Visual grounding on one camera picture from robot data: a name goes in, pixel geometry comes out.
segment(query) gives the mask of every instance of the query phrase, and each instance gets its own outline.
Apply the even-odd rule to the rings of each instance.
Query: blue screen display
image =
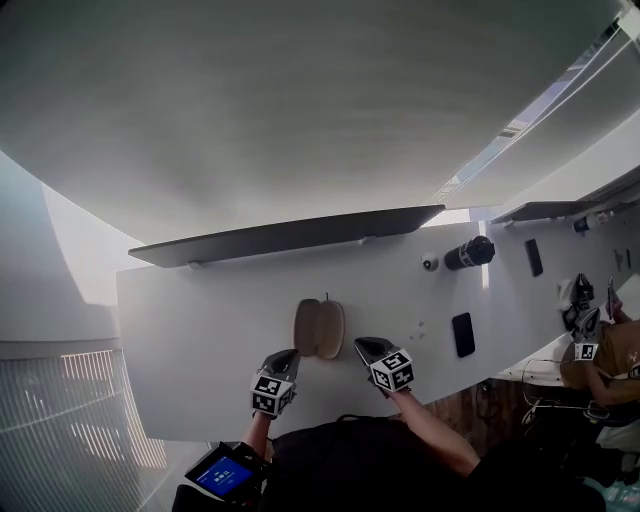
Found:
[[[224,496],[252,475],[237,462],[222,457],[198,477],[197,482],[217,496]]]

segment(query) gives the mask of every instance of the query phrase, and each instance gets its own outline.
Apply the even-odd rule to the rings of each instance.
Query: device screen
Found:
[[[471,315],[464,313],[454,316],[451,319],[453,325],[453,335],[456,339],[456,350],[458,357],[466,357],[473,354],[476,350],[476,344],[473,339],[473,328],[471,326]]]
[[[197,478],[198,484],[216,496],[224,496],[253,473],[228,457],[222,457]]]
[[[527,240],[524,243],[527,249],[527,256],[529,257],[529,265],[531,265],[531,273],[533,277],[538,277],[542,274],[542,260],[540,259],[540,251],[538,251],[538,243],[535,238]]]

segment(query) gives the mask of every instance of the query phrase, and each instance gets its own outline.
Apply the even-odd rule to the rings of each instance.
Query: white vertical blinds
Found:
[[[205,443],[149,439],[122,351],[0,361],[0,509],[171,510]]]

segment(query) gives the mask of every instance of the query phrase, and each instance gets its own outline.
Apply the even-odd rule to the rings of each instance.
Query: black shirt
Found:
[[[260,511],[605,510],[597,491],[545,467],[523,442],[495,448],[468,478],[438,462],[404,423],[386,418],[292,432],[274,450]],[[179,489],[173,510],[231,509],[209,498],[196,504],[194,492]]]

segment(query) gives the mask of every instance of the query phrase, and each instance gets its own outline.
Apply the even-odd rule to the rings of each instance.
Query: small round camera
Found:
[[[425,270],[433,272],[438,268],[438,263],[440,263],[440,260],[435,255],[435,253],[425,252],[422,255],[422,266],[425,268]]]

